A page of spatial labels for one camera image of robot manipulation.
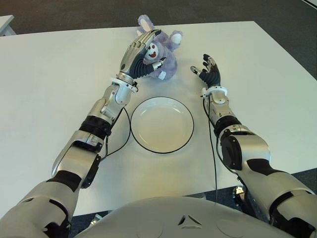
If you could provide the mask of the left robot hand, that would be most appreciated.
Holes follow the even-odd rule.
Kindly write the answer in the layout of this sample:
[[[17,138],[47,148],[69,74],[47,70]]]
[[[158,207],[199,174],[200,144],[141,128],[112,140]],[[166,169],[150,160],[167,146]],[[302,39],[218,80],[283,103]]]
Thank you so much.
[[[152,64],[144,64],[143,60],[148,52],[148,46],[161,33],[161,30],[152,30],[136,38],[127,48],[116,78],[132,83],[134,79],[146,76],[161,68],[166,58],[163,57]]]

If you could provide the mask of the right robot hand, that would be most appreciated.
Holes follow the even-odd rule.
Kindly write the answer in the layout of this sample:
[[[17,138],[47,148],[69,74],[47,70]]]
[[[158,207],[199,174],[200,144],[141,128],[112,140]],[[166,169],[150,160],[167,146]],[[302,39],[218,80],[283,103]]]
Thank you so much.
[[[191,66],[190,70],[197,75],[208,87],[220,86],[221,76],[218,66],[215,60],[207,55],[203,55],[203,65],[205,69],[198,69],[195,66]]]

